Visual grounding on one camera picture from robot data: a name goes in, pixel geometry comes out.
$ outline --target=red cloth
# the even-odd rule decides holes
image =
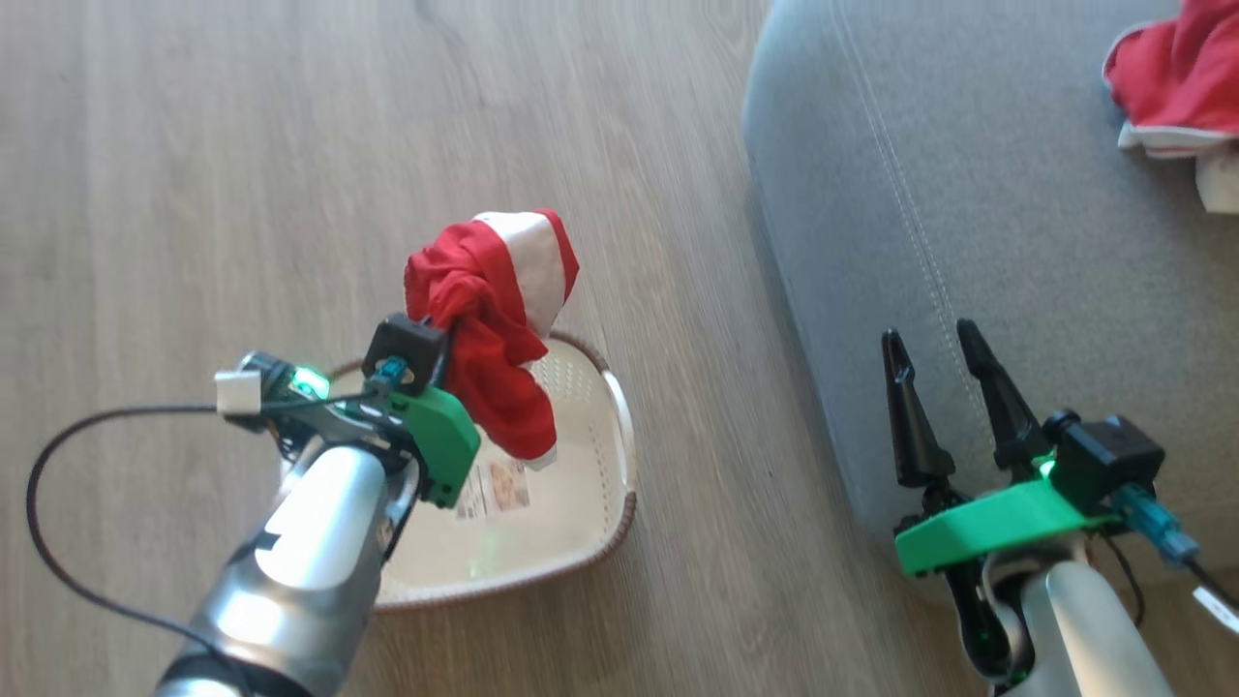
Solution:
[[[484,213],[409,256],[410,317],[452,332],[445,389],[496,446],[538,461],[555,447],[550,400],[523,366],[572,291],[577,261],[554,210]]]
[[[1127,145],[1193,156],[1239,137],[1239,0],[1184,0],[1177,20],[1129,30],[1104,76]]]

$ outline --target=silver robot arm segment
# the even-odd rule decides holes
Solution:
[[[389,475],[363,449],[331,448],[224,566],[192,626],[238,661],[255,695],[339,691],[418,477],[416,465]],[[155,697],[232,697],[233,683],[224,662],[187,644]]]

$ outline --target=cable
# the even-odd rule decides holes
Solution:
[[[1119,546],[1104,532],[1101,534],[1101,541],[1114,552],[1115,558],[1119,561],[1119,568],[1123,569],[1123,576],[1127,577],[1127,583],[1131,584],[1131,593],[1136,597],[1136,617],[1131,619],[1131,623],[1136,625],[1136,629],[1140,629],[1140,625],[1145,621],[1145,592],[1141,591],[1140,583],[1136,582],[1136,574],[1131,571],[1131,565],[1127,562],[1127,557],[1123,553],[1123,550],[1119,550]]]
[[[310,407],[321,407],[323,405],[333,405],[336,402],[347,402],[352,400],[363,400],[372,396],[372,392],[362,392],[357,395],[344,395],[341,397],[331,397],[320,401],[309,402],[281,402],[273,405],[264,405],[263,413],[268,412],[290,412],[296,410],[304,410]],[[78,594],[85,602],[110,610],[119,615],[126,617],[131,620],[145,623],[152,626],[157,626],[178,634],[190,641],[199,644],[209,654],[223,661],[228,666],[228,670],[233,673],[233,682],[237,690],[240,692],[242,697],[254,697],[254,691],[250,688],[249,682],[245,680],[245,673],[242,670],[240,662],[223,652],[218,646],[214,645],[211,639],[203,636],[198,631],[193,630],[191,626],[178,623],[176,620],[155,615],[151,613],[145,613],[136,608],[125,605],[116,600],[112,600],[90,591],[83,586],[79,581],[73,578],[68,571],[59,563],[56,556],[52,553],[51,548],[47,546],[47,540],[43,537],[42,526],[38,522],[38,484],[43,478],[43,472],[47,469],[47,463],[52,459],[52,454],[64,444],[69,438],[73,438],[78,433],[104,422],[123,420],[130,417],[150,417],[150,416],[166,416],[166,415],[213,415],[216,413],[214,405],[141,405],[135,407],[121,407],[119,410],[108,410],[105,412],[99,412],[92,415],[83,420],[79,420],[71,425],[68,428],[57,433],[43,451],[35,459],[35,465],[30,470],[30,479],[26,483],[26,526],[30,529],[30,540],[35,543],[35,551],[38,552],[38,558],[43,561],[47,569],[52,572],[61,583],[63,583],[69,591]]]
[[[1199,579],[1201,586],[1208,589],[1208,592],[1212,593],[1214,597],[1217,597],[1218,600],[1222,600],[1223,603],[1229,605],[1232,610],[1239,613],[1239,603],[1235,603],[1234,597],[1223,591],[1222,586],[1218,584],[1218,582],[1214,581],[1212,576],[1209,576],[1209,572],[1204,571],[1204,568],[1202,568],[1201,565],[1196,562],[1196,560],[1186,560],[1183,562],[1183,566],[1187,567],[1187,571],[1192,572],[1192,574],[1194,574],[1196,578]]]

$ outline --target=laundry basket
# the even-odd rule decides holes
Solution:
[[[375,609],[400,612],[530,586],[595,565],[637,509],[632,417],[592,347],[555,332],[530,368],[550,397],[558,459],[522,467],[486,435],[455,510],[415,506],[383,569]],[[347,392],[352,374],[333,381]]]

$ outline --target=gray sofa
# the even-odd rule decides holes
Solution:
[[[1100,78],[1173,0],[776,0],[745,139],[769,245],[856,516],[893,556],[880,336],[897,326],[960,489],[1002,487],[954,337],[975,318],[1046,417],[1121,413],[1168,452],[1163,501],[1239,565],[1239,217],[1191,162],[1115,147]],[[1168,571],[1124,539],[1137,577]]]

